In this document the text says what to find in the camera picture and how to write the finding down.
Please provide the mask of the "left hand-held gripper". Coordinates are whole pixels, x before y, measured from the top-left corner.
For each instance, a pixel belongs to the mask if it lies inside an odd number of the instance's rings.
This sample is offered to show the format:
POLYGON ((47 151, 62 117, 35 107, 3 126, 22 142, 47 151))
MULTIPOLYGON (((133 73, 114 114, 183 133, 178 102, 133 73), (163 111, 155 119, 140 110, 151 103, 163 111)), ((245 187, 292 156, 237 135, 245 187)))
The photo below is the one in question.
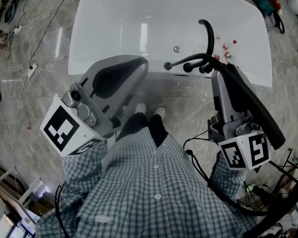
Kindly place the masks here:
POLYGON ((54 97, 42 133, 61 157, 81 155, 110 138, 121 129, 124 107, 148 69, 148 60, 140 56, 95 62, 63 97, 54 97))

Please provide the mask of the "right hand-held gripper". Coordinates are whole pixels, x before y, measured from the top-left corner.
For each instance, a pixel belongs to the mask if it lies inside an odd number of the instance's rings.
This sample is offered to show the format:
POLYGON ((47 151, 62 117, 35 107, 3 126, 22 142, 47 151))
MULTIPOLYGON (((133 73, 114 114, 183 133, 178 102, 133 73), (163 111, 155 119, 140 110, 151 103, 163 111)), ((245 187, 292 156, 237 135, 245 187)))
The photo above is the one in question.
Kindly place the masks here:
MULTIPOLYGON (((250 87, 246 77, 242 76, 250 87)), ((268 137, 250 111, 236 112, 222 75, 214 70, 212 89, 216 114, 208 121, 208 137, 216 143, 230 170, 253 170, 271 160, 268 137)))

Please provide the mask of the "person's right forearm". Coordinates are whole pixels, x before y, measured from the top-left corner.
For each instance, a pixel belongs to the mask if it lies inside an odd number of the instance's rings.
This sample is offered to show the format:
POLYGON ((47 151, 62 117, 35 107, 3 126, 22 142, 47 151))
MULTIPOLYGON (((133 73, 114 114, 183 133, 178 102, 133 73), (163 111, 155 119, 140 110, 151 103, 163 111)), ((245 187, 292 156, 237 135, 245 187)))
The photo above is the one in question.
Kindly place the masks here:
POLYGON ((211 182, 233 201, 237 200, 239 191, 246 178, 246 171, 232 171, 228 168, 221 151, 217 153, 216 162, 210 176, 211 182))

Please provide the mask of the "person's left forearm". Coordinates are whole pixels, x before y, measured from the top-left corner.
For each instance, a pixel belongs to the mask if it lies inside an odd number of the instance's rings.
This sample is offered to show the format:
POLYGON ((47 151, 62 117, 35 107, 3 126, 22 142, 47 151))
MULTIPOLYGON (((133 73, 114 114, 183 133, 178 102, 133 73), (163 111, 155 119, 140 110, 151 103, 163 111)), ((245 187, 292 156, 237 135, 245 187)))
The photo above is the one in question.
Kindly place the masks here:
POLYGON ((108 147, 102 142, 81 155, 62 160, 65 199, 86 198, 100 179, 102 160, 107 152, 108 147))

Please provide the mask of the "white bathtub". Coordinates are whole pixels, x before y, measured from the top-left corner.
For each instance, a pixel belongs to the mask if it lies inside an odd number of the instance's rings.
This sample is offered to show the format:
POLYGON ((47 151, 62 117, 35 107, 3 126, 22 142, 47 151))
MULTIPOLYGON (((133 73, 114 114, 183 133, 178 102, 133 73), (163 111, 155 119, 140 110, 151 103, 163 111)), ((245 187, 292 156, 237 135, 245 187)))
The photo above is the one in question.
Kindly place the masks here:
POLYGON ((272 86, 268 33, 260 11, 244 0, 80 0, 70 44, 68 73, 84 74, 95 62, 135 55, 149 62, 148 76, 166 80, 210 78, 174 63, 207 50, 207 20, 232 46, 236 66, 252 84, 272 86), (173 48, 179 46, 180 53, 173 48))

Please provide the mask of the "person's black trousers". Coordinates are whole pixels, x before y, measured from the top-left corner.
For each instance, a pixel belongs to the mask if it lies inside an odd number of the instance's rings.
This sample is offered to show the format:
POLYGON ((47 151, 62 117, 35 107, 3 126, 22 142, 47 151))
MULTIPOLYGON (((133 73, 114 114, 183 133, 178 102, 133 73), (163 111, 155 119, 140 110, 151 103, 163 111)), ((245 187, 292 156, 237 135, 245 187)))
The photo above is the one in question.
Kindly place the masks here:
POLYGON ((135 134, 146 127, 149 129, 156 147, 159 147, 168 136, 168 132, 162 123, 162 116, 158 113, 155 113, 149 120, 147 120, 146 115, 143 113, 134 114, 128 119, 116 141, 127 135, 135 134))

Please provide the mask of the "pile of clear plastic bottles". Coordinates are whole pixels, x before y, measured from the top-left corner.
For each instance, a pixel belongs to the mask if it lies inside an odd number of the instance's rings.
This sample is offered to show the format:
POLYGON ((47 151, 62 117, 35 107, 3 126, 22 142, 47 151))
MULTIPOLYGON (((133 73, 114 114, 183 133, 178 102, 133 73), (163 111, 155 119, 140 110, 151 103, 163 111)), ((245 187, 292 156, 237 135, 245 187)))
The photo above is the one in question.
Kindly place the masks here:
POLYGON ((213 57, 225 64, 236 65, 236 60, 232 53, 232 46, 221 40, 220 35, 215 35, 213 57))

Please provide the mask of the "black curved faucet spout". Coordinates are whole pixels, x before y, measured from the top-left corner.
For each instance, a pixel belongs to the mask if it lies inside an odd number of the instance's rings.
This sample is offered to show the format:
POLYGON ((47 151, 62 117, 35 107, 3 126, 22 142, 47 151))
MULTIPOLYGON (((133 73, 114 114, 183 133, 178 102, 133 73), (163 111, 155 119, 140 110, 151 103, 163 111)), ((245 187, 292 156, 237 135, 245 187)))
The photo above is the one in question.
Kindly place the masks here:
MULTIPOLYGON (((213 28, 207 20, 200 19, 198 22, 200 25, 204 25, 206 28, 207 35, 208 35, 208 46, 207 46, 206 53, 211 56, 213 54, 214 42, 215 42, 213 28)), ((185 63, 183 65, 183 69, 185 72, 191 72, 194 68, 197 68, 197 67, 199 68, 200 66, 206 65, 207 63, 208 61, 205 59, 194 64, 185 63)))

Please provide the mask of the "person's checked shirt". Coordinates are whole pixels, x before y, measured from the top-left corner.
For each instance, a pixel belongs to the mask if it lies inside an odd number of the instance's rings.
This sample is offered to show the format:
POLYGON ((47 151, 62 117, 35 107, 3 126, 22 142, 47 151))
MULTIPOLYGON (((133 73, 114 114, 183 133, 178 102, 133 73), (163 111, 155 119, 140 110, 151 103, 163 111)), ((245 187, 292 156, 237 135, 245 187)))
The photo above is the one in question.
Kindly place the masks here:
POLYGON ((95 187, 59 211, 39 219, 37 238, 241 238, 258 223, 198 180, 172 136, 156 147, 148 128, 108 148, 95 187))

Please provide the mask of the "green and red machine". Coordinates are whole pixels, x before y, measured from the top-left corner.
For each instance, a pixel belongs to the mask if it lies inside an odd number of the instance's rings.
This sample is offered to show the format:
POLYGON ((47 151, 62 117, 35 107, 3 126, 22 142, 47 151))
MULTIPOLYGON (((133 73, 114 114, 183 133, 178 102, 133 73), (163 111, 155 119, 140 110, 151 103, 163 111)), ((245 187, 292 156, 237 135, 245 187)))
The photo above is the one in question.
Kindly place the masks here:
POLYGON ((263 16, 271 16, 281 9, 279 0, 252 0, 263 16))

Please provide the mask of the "black metal rack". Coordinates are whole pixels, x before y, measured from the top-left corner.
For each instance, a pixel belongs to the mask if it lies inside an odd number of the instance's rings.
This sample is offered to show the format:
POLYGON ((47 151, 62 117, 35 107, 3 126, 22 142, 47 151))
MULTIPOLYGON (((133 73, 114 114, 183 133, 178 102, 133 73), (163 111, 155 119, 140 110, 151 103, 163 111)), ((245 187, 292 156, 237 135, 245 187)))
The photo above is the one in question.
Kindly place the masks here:
POLYGON ((281 173, 275 188, 266 191, 267 184, 261 186, 244 184, 244 200, 238 200, 239 206, 246 206, 252 213, 263 213, 262 220, 254 228, 245 232, 243 238, 258 238, 281 220, 298 203, 298 163, 290 161, 293 149, 288 149, 288 156, 282 166, 270 162, 281 173))

